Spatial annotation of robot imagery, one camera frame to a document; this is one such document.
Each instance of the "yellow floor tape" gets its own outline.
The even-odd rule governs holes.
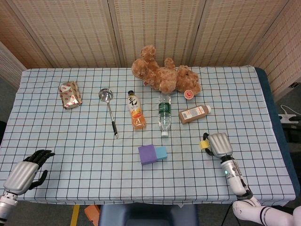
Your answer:
[[[70,226],[76,226],[78,216],[79,216],[79,205],[74,205]]]

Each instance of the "checkered tablecloth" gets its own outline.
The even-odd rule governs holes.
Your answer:
[[[158,126],[159,92],[143,86],[130,68],[31,69],[22,73],[20,89],[0,148],[0,187],[15,164],[39,149],[56,155],[43,165],[43,185],[21,196],[53,203],[202,203],[232,202],[220,160],[201,152],[200,137],[226,132],[242,174],[255,197],[265,204],[284,204],[294,189],[277,145],[253,67],[193,67],[202,91],[187,101],[173,92],[169,138]],[[62,107],[58,87],[77,81],[83,104]],[[111,108],[119,139],[114,138],[102,88],[114,93]],[[126,105],[127,92],[140,98],[146,128],[134,131]],[[179,110],[205,104],[207,117],[179,122]],[[164,145],[166,160],[141,166],[138,147]]]

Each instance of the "food wrapper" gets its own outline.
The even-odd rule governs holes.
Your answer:
[[[60,87],[60,97],[63,102],[63,108],[71,109],[80,106],[82,101],[80,98],[79,88],[76,81],[63,83]]]

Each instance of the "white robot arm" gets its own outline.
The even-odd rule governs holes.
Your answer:
[[[54,155],[50,150],[38,150],[16,165],[3,185],[6,192],[0,198],[0,226],[5,224],[10,213],[17,205],[18,195],[40,186],[45,181],[47,170],[42,173],[39,180],[33,182],[41,166]]]
[[[291,214],[272,207],[261,206],[253,196],[251,189],[243,180],[237,161],[232,157],[232,147],[225,133],[204,134],[203,140],[208,139],[211,150],[206,148],[209,155],[221,159],[221,166],[226,179],[237,201],[233,203],[233,212],[238,219],[249,220],[265,226],[301,226],[301,207]]]

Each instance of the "white cable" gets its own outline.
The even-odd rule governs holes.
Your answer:
[[[301,115],[300,113],[295,112],[292,108],[290,108],[290,107],[288,107],[288,106],[286,106],[286,105],[280,105],[280,107],[282,108],[282,110],[284,111],[285,114],[287,114],[287,112],[286,112],[286,110],[284,110],[283,107],[286,107],[286,108],[290,109],[292,112],[294,112],[294,113],[296,113],[296,114],[298,114],[298,115]]]

